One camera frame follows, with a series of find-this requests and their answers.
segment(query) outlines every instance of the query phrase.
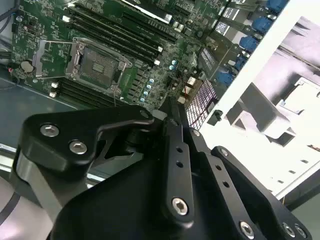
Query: ram slot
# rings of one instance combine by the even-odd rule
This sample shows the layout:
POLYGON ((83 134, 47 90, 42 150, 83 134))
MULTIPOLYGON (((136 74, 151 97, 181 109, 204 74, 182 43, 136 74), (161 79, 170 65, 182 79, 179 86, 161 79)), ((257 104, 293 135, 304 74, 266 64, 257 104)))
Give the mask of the ram slot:
POLYGON ((102 107, 114 107, 115 103, 117 106, 123 106, 125 103, 115 100, 113 97, 97 92, 87 86, 79 84, 77 82, 64 79, 61 81, 59 88, 60 96, 79 103, 86 103, 97 108, 102 107))
POLYGON ((177 41, 177 38, 176 38, 173 34, 171 35, 171 34, 165 32, 165 31, 163 31, 163 30, 160 30, 160 29, 158 29, 158 28, 150 25, 149 23, 147 23, 147 22, 145 22, 145 21, 143 21, 143 20, 141 20, 141 19, 139 19, 139 18, 130 15, 130 14, 127 13, 127 12, 124 12, 124 13, 122 14, 122 17, 125 18, 125 19, 128 19, 128 20, 130 20, 130 21, 132 21, 132 22, 134 22, 134 23, 137 24, 137 25, 142 26, 144 29, 147 29, 147 30, 153 32, 154 34, 160 36, 161 38, 163 38, 163 39, 165 39, 165 40, 167 40, 167 41, 169 41, 169 42, 171 42, 171 43, 173 43, 173 44, 177 41))
POLYGON ((154 53, 158 52, 159 44, 156 42, 149 40, 145 37, 137 35, 135 32, 132 32, 129 28, 119 25, 118 23, 112 22, 108 18, 103 15, 97 14, 87 8, 84 8, 81 5, 77 5, 76 7, 69 8, 70 17, 73 18, 76 16, 85 19, 86 21, 92 22, 93 27, 98 26, 102 29, 106 29, 109 32, 112 32, 119 37, 127 39, 128 42, 135 43, 136 45, 140 45, 149 51, 153 51, 154 53))
POLYGON ((100 42, 120 50, 122 53, 126 53, 132 57, 140 59, 143 62, 148 63, 149 65, 152 65, 154 63, 154 58, 147 57, 142 53, 135 51, 134 49, 131 49, 130 47, 124 46, 121 43, 118 43, 109 37, 99 34, 98 32, 89 30, 78 23, 72 23, 72 26, 74 29, 78 30, 79 32, 82 32, 92 38, 98 39, 100 42))
POLYGON ((99 34, 106 36, 110 39, 113 39, 114 41, 121 43, 125 46, 130 47, 131 49, 134 49, 136 51, 141 52, 145 56, 149 56, 150 58, 156 58, 159 54, 158 51, 149 50, 148 48, 145 48, 144 46, 141 46, 139 44, 135 44, 131 40, 128 40, 127 38, 123 38, 122 36, 117 35, 116 33, 112 31, 108 31, 108 29, 102 28, 97 25, 92 25, 93 23, 85 22, 80 17, 74 18, 78 24, 80 24, 83 27, 86 27, 87 29, 94 29, 99 34))

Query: robotic arm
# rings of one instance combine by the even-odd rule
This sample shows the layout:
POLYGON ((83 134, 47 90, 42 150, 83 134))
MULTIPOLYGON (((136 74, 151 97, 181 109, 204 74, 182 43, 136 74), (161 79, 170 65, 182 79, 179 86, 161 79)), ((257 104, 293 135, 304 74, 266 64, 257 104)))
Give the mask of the robotic arm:
POLYGON ((132 105, 31 116, 13 169, 54 223, 52 240, 312 239, 170 98, 153 115, 132 105), (91 166, 132 153, 143 159, 87 189, 91 166))

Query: capacitor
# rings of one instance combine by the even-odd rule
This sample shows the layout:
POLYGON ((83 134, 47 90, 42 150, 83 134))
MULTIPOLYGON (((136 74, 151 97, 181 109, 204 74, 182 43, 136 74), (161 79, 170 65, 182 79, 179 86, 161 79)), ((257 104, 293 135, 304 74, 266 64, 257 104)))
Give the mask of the capacitor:
POLYGON ((179 22, 174 21, 174 23, 172 24, 172 27, 173 27, 173 28, 177 28, 178 26, 179 26, 179 22))
POLYGON ((185 25, 183 24, 179 24, 179 26, 177 27, 180 31, 182 31, 185 28, 185 25))

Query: pcie slot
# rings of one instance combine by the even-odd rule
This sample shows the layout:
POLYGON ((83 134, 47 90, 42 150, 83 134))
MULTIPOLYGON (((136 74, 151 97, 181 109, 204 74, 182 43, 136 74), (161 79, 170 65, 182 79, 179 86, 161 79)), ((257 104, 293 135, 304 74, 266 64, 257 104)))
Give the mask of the pcie slot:
POLYGON ((103 15, 84 8, 82 5, 77 4, 75 7, 70 7, 69 13, 71 14, 71 18, 73 16, 80 16, 87 21, 93 22, 94 27, 100 26, 102 29, 108 29, 110 32, 113 32, 124 39, 128 39, 128 42, 136 43, 137 45, 140 45, 150 51, 154 51, 155 53, 158 52, 159 44, 156 42, 143 36, 139 36, 129 28, 119 25, 103 15))
POLYGON ((96 33, 96 32, 94 32, 92 30, 88 30, 85 27, 83 27, 83 26, 81 26, 81 25, 79 25, 77 23, 73 23, 72 26, 73 26, 74 29, 78 30, 79 32, 82 32, 82 33, 84 33, 84 34, 86 34, 88 36, 91 36, 91 37, 93 37, 95 39, 98 39, 102 43, 106 43, 109 46, 112 46, 112 47, 114 47, 116 49, 119 49, 123 53, 126 53, 126 54, 128 54, 130 56, 133 56, 133 57, 135 57, 137 59, 140 59, 140 60, 142 60, 142 61, 144 61, 144 62, 146 62, 146 63, 148 63, 150 65, 152 65, 154 63, 154 59, 146 57, 143 54, 141 54, 140 52, 134 51, 133 49, 131 49, 129 47, 123 46, 120 43, 112 40, 111 38, 108 38, 106 36, 102 36, 99 33, 96 33))
POLYGON ((154 49, 153 50, 146 49, 144 46, 135 44, 131 40, 118 36, 112 31, 108 31, 107 29, 104 29, 98 25, 92 25, 91 23, 85 22, 83 19, 81 19, 78 16, 75 16, 73 19, 76 20, 77 24, 80 24, 82 27, 86 27, 87 29, 94 29, 95 32, 98 32, 103 36, 113 39, 115 42, 121 43, 122 45, 127 46, 130 49, 134 49, 140 52, 141 54, 143 54, 144 56, 148 56, 150 58, 155 59, 159 54, 158 50, 155 51, 154 49))
POLYGON ((141 21, 140 19, 136 18, 135 16, 130 15, 130 14, 127 13, 127 12, 124 12, 124 13, 122 14, 122 16, 123 16, 123 18, 128 19, 128 20, 134 22, 134 23, 137 24, 137 25, 142 26, 143 28, 145 28, 145 29, 147 29, 147 30, 155 33, 156 35, 161 36, 162 38, 168 40, 169 42, 171 42, 171 43, 173 43, 173 44, 174 44, 174 43, 176 42, 176 40, 177 40, 174 36, 172 36, 172 35, 164 32, 164 31, 161 31, 160 29, 158 29, 158 28, 156 28, 156 27, 154 27, 154 26, 151 26, 151 25, 148 24, 147 22, 141 21))

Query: motherboard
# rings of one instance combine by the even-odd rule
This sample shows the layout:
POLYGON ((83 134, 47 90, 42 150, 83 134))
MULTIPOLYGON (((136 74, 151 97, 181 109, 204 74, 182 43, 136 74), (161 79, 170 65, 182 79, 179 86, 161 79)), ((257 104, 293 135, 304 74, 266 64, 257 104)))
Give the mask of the motherboard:
POLYGON ((167 96, 188 104, 225 0, 22 0, 12 62, 22 84, 77 108, 167 96))

